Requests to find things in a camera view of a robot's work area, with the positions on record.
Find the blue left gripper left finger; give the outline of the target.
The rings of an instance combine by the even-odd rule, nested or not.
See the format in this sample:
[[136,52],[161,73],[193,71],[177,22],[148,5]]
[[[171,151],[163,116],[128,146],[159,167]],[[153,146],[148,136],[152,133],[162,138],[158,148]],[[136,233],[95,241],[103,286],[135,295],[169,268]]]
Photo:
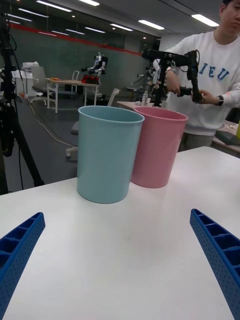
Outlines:
[[38,212],[0,239],[0,319],[45,226],[44,214]]

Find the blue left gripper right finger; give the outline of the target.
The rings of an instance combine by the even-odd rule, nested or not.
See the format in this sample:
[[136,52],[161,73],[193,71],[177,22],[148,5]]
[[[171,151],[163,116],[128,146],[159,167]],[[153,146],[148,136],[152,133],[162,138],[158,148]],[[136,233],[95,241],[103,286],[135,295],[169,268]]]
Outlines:
[[235,320],[240,319],[240,240],[197,209],[189,221]]

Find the person's left hand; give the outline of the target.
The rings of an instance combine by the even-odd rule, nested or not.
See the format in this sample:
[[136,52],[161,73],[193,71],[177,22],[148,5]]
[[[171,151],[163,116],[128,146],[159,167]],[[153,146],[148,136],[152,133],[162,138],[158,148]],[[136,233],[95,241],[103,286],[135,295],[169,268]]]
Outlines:
[[219,103],[219,98],[213,96],[210,92],[206,90],[200,90],[199,93],[201,94],[202,100],[200,104],[203,105],[217,105]]

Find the person's right hand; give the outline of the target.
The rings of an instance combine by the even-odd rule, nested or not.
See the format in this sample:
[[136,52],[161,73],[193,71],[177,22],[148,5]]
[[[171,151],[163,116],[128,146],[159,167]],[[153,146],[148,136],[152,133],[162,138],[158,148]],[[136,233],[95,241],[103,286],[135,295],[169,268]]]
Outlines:
[[179,97],[180,94],[181,94],[181,87],[179,85],[172,85],[171,84],[171,85],[168,86],[168,90],[171,93],[175,94],[177,97]]

